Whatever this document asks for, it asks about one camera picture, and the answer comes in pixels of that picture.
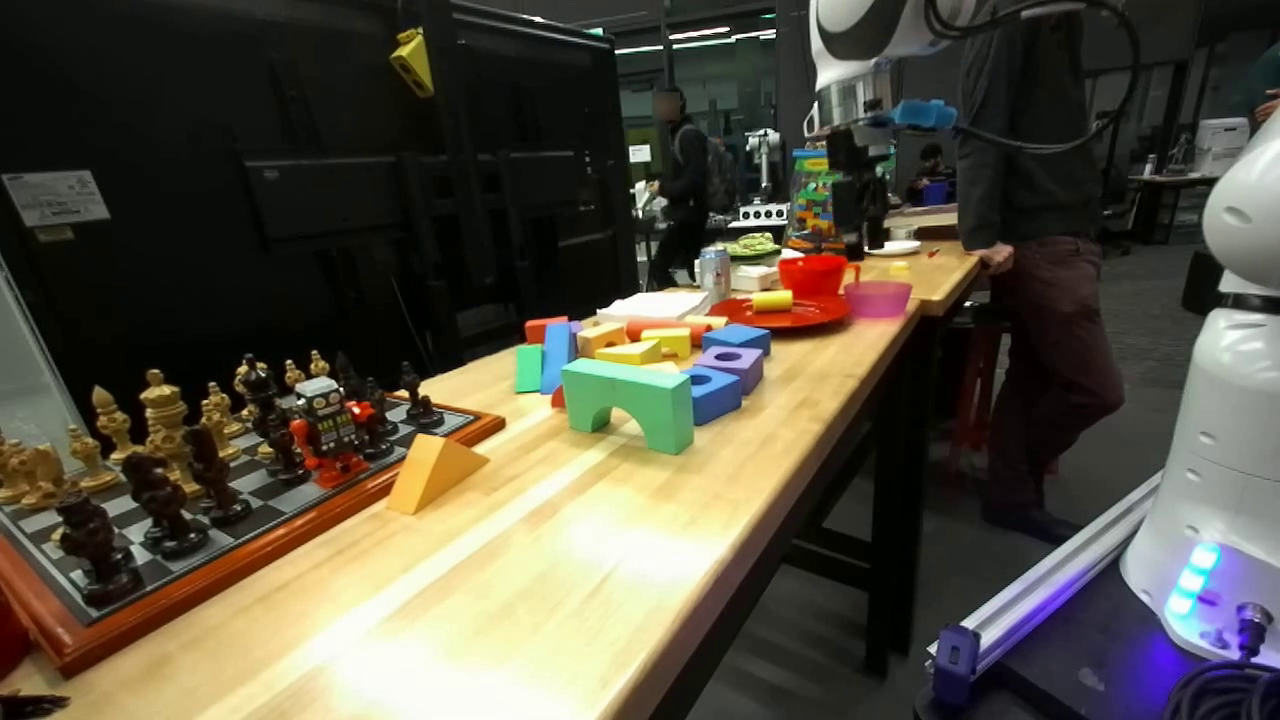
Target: chess set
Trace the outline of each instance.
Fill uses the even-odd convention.
[[[269,366],[246,356],[246,410],[212,380],[198,424],[153,370],[145,445],[118,397],[94,387],[112,452],[73,428],[73,471],[52,447],[0,438],[0,580],[65,678],[387,498],[411,438],[480,445],[505,428],[432,404],[411,370],[397,394],[322,354],[310,370],[283,366],[282,394]]]

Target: green toy block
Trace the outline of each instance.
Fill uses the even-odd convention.
[[[603,431],[610,414],[624,410],[652,452],[681,455],[692,445],[692,386],[683,374],[574,362],[566,370],[566,410],[574,431]]]
[[[544,394],[544,347],[539,345],[518,345],[518,394]]]

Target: blue light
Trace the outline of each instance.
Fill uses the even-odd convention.
[[[1192,595],[1174,591],[1174,595],[1167,595],[1167,603],[1165,603],[1165,616],[1180,622],[1180,616],[1189,616],[1189,614],[1192,614],[1192,603],[1197,603]]]
[[[1215,566],[1215,543],[1199,543],[1199,547],[1192,553],[1192,569],[1213,571],[1213,566]]]
[[[1197,576],[1192,569],[1184,569],[1184,576],[1175,580],[1180,591],[1199,595],[1205,591],[1205,576]]]

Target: black pants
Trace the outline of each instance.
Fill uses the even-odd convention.
[[[1102,317],[1094,239],[1017,244],[1017,269],[992,281],[1014,317],[1010,374],[987,438],[987,510],[1039,510],[1044,476],[1086,428],[1125,404],[1125,386]]]
[[[674,287],[681,269],[692,276],[692,262],[705,251],[705,244],[710,217],[674,217],[674,226],[656,239],[656,262],[650,269],[652,287]]]

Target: white robot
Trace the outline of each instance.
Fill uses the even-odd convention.
[[[943,47],[925,11],[952,25],[977,0],[812,0],[807,35],[821,105],[807,124],[856,124],[865,101],[889,105],[883,68],[896,57]],[[1044,0],[1032,11],[1079,11]],[[1227,297],[1205,320],[1192,354],[1175,438],[1153,512],[1121,540],[1128,587],[1167,636],[1210,661],[1280,669],[1280,115],[1219,178],[1205,210],[1205,239],[1227,269]]]

